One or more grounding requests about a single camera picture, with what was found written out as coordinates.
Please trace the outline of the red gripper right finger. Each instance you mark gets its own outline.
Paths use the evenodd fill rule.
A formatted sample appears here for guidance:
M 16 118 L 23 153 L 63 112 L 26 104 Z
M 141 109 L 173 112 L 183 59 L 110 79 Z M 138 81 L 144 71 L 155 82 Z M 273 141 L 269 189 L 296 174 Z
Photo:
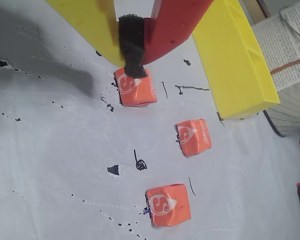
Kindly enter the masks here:
M 145 78 L 144 66 L 185 42 L 211 4 L 210 0 L 156 0 L 150 17 L 120 16 L 118 34 L 125 74 Z

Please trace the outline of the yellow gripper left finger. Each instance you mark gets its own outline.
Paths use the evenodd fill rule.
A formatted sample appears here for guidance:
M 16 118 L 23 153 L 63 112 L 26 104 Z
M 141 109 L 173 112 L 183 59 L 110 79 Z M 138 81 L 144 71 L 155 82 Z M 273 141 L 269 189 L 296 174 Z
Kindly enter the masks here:
M 113 0 L 47 0 L 98 53 L 111 64 L 125 65 Z

